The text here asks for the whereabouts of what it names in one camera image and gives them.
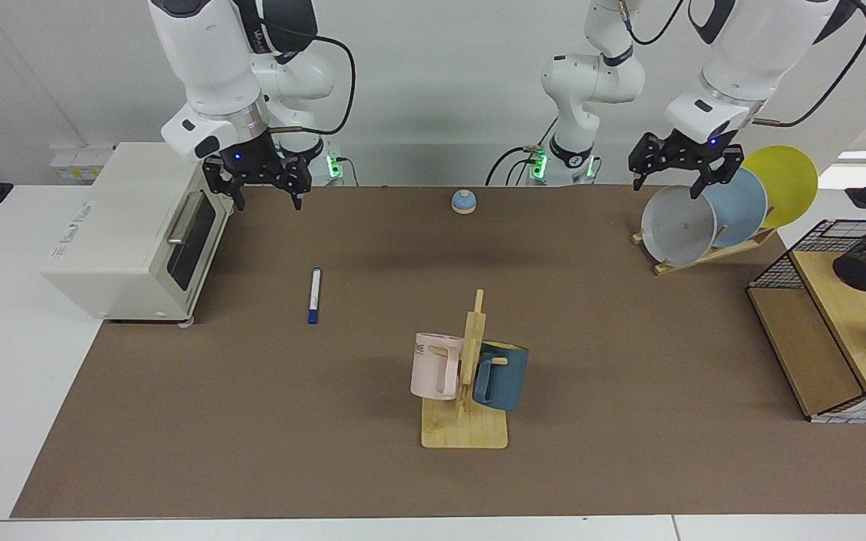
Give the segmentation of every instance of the mug handle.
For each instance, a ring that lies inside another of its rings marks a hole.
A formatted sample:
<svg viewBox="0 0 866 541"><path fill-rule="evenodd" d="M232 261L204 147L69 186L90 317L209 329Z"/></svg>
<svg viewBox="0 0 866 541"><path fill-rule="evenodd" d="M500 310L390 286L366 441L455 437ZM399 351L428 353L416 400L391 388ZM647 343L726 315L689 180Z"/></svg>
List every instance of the mug handle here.
<svg viewBox="0 0 866 541"><path fill-rule="evenodd" d="M440 363L440 381L437 391L440 394L456 394L456 367L460 364L460 350L446 347L447 362Z"/></svg>
<svg viewBox="0 0 866 541"><path fill-rule="evenodd" d="M489 404L492 403L492 398L490 397L490 373L492 373L492 367L494 365L498 366L506 366L510 363L510 361L506 357L494 357L487 361L482 361L479 363L481 369L477 371L477 380L483 380L483 400L481 404Z"/></svg>

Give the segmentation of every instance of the blue mug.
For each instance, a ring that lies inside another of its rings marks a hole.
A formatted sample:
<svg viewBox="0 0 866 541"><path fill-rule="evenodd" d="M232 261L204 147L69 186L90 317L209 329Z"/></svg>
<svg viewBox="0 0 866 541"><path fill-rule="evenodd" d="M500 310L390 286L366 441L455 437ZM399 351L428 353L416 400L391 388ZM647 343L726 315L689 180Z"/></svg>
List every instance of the blue mug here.
<svg viewBox="0 0 866 541"><path fill-rule="evenodd" d="M474 400L494 409L515 410L526 377L525 347L512 343L483 342L474 383Z"/></svg>

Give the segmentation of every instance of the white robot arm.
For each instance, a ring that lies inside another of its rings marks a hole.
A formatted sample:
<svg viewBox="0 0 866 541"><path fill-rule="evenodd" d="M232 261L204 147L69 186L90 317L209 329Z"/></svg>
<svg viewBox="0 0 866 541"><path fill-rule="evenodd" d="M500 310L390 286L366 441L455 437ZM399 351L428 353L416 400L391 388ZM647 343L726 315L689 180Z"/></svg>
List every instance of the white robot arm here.
<svg viewBox="0 0 866 541"><path fill-rule="evenodd" d="M634 188L667 168L700 171L693 198L728 183L743 161L737 132L750 124L787 71L853 14L852 0L708 0L704 24L691 21L712 54L697 81L667 107L670 137L644 134L629 156ZM838 17L831 15L838 11ZM722 159L718 168L712 164Z"/></svg>
<svg viewBox="0 0 866 541"><path fill-rule="evenodd" d="M633 17L640 0L631 0L628 6ZM547 185L584 181L601 125L592 105L632 102L646 82L616 0L591 0L584 32L601 54L559 55L544 68L544 90L559 110L556 130L544 145L547 166L542 182Z"/></svg>
<svg viewBox="0 0 866 541"><path fill-rule="evenodd" d="M210 188L240 209L245 184L284 189L299 209L312 185L308 163L323 145L302 128L313 121L302 102L326 97L334 86L322 59L298 57L316 34L310 0L148 3L166 58L186 87L186 105L162 127L166 143L190 161L205 159ZM264 18L295 30L274 37ZM290 126L296 130L283 134L277 148L269 128Z"/></svg>

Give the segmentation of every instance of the oven handle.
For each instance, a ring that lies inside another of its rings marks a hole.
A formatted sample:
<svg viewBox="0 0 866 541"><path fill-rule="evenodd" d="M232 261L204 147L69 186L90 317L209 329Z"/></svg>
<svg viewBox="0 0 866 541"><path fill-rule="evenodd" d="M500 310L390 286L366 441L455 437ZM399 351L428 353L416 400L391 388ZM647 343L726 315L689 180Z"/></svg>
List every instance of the oven handle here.
<svg viewBox="0 0 866 541"><path fill-rule="evenodd" d="M172 231L169 232L166 242L172 246L182 246L189 240L189 234L192 233L192 226L195 224L195 217L199 214L199 209L202 208L204 202L206 202L206 194L203 192L186 195L183 209L179 212L179 219L176 219L175 225L172 226Z"/></svg>

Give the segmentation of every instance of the oven door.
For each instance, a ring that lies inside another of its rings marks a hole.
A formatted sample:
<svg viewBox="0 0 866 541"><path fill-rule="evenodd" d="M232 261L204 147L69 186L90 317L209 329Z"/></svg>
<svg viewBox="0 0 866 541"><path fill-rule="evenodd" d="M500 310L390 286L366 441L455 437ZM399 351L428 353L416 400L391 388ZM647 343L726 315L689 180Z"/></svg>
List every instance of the oven door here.
<svg viewBox="0 0 866 541"><path fill-rule="evenodd" d="M196 183L186 194L179 216L166 238L169 245L165 280L171 290L178 288L177 301L192 315L213 255L220 244L229 212L209 189Z"/></svg>

